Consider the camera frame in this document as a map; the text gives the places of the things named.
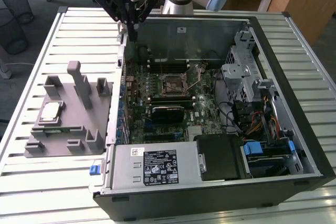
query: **power supply label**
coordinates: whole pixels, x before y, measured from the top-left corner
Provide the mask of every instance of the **power supply label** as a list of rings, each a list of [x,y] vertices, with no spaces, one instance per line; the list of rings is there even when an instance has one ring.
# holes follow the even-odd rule
[[[178,184],[176,150],[143,153],[145,186]]]

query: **white table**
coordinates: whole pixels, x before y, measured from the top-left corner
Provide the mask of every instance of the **white table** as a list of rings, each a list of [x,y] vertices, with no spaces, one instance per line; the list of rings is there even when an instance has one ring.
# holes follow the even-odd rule
[[[336,87],[320,61],[290,19],[278,13],[234,13],[258,18],[327,158],[336,168]],[[88,189],[89,167],[104,154],[26,159],[23,152],[44,99],[41,84],[47,74],[57,73],[61,81],[72,81],[66,74],[67,63],[80,60],[88,79],[106,77],[113,81],[117,34],[117,24],[100,8],[69,8],[57,14],[0,143],[1,224],[113,223]],[[279,206],[133,223],[325,224],[336,223],[335,207],[336,180],[315,191],[299,193]]]

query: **white cable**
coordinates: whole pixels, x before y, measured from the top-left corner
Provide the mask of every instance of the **white cable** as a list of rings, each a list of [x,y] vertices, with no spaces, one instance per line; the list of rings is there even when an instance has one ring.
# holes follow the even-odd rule
[[[33,63],[26,63],[26,62],[18,62],[18,63],[6,63],[5,65],[31,65],[34,66]]]

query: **motherboard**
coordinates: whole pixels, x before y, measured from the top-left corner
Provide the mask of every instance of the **motherboard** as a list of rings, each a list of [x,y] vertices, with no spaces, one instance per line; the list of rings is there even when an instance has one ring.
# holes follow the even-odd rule
[[[222,133],[213,69],[204,62],[127,65],[130,143],[193,141]]]

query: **black mesh wastebasket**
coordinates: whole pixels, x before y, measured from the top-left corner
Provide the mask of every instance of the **black mesh wastebasket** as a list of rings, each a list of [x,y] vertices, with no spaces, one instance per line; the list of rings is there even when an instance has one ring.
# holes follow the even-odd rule
[[[12,9],[15,13],[15,17],[20,24],[27,24],[34,18],[32,9],[28,0],[2,0],[7,8]]]
[[[27,38],[11,9],[0,9],[0,45],[11,55],[24,51]]]

